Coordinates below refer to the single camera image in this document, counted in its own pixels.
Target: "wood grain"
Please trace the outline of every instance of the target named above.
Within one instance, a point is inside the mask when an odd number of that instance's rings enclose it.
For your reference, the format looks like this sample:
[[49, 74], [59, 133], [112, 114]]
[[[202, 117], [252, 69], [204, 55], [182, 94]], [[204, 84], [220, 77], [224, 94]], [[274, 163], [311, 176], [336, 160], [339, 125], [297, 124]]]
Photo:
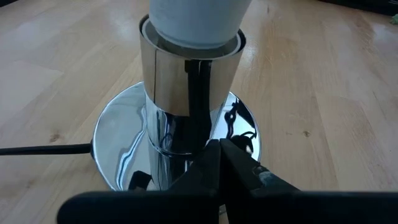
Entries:
[[[0, 147], [88, 142], [105, 104], [142, 80], [143, 0], [18, 0], [0, 8]], [[262, 164], [304, 190], [397, 190], [398, 27], [318, 1], [253, 0], [232, 90]], [[54, 223], [107, 190], [90, 156], [0, 157], [0, 222]]]

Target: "round chrome base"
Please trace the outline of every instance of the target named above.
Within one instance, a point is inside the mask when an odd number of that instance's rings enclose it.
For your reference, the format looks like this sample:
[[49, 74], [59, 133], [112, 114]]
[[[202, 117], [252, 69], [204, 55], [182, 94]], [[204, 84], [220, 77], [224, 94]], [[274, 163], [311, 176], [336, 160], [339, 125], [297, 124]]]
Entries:
[[[261, 138], [254, 117], [247, 107], [236, 109], [233, 124], [228, 125], [224, 118], [237, 102], [240, 99], [229, 93], [212, 139], [225, 138], [228, 130], [233, 130], [234, 135], [252, 133], [252, 150], [248, 153], [259, 161]], [[151, 174], [149, 150], [152, 149], [146, 132], [145, 91], [144, 84], [140, 82], [122, 91], [105, 106], [95, 126], [93, 153], [106, 183], [113, 190], [128, 190], [135, 171]], [[152, 181], [148, 190], [156, 190]]]

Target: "chrome cylinder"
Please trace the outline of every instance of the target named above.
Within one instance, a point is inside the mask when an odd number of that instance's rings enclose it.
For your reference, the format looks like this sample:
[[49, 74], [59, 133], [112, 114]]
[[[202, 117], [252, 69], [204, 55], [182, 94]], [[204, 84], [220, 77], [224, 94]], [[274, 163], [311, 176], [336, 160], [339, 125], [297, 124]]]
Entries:
[[164, 190], [211, 139], [246, 39], [239, 31], [217, 49], [197, 50], [167, 42], [148, 16], [139, 28], [152, 178]]

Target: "wooden floor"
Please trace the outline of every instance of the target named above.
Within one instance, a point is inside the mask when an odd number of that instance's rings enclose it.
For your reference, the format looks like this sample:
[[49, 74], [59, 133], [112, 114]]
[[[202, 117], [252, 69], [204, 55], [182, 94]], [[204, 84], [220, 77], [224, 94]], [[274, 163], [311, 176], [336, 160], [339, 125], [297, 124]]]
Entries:
[[[144, 0], [19, 0], [0, 8], [0, 147], [89, 142], [104, 105], [142, 78]], [[253, 0], [232, 90], [262, 164], [300, 189], [398, 189], [398, 26], [317, 1]], [[54, 223], [108, 189], [90, 156], [0, 157], [0, 222]]]

